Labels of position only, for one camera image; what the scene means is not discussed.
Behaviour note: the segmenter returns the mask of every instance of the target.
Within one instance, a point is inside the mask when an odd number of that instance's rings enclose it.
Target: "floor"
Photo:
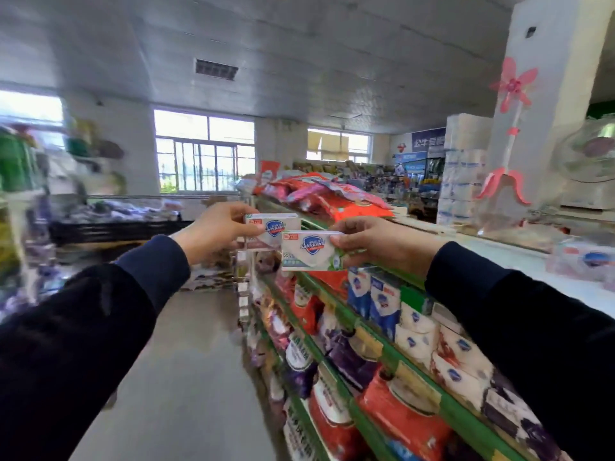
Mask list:
[[[177,293],[71,461],[275,460],[230,291]]]

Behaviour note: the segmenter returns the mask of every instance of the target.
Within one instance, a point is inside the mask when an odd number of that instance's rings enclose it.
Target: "person's right hand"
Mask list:
[[[329,229],[345,233],[331,236],[333,245],[348,253],[342,259],[344,267],[378,263],[420,278],[427,276],[434,256],[447,242],[436,235],[377,217],[351,217]]]

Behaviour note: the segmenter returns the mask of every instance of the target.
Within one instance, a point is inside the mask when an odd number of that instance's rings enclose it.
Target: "stack of toilet paper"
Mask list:
[[[476,197],[487,175],[487,148],[492,118],[461,114],[449,116],[447,150],[437,224],[467,224],[476,212]]]

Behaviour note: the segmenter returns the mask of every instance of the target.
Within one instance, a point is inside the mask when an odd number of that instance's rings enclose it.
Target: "person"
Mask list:
[[[67,460],[150,339],[190,265],[237,247],[257,211],[217,203],[187,228],[70,279],[0,325],[3,460]],[[615,323],[553,288],[425,232],[373,217],[334,224],[345,265],[381,263],[426,278],[575,461],[605,459],[615,399]]]

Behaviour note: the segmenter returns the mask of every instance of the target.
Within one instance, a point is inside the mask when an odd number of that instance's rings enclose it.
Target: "white shelf top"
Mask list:
[[[463,247],[506,269],[522,271],[527,276],[543,281],[561,293],[579,299],[615,318],[615,293],[605,290],[595,281],[570,279],[549,273],[545,266],[549,257],[547,254],[462,234],[457,234],[455,240]]]

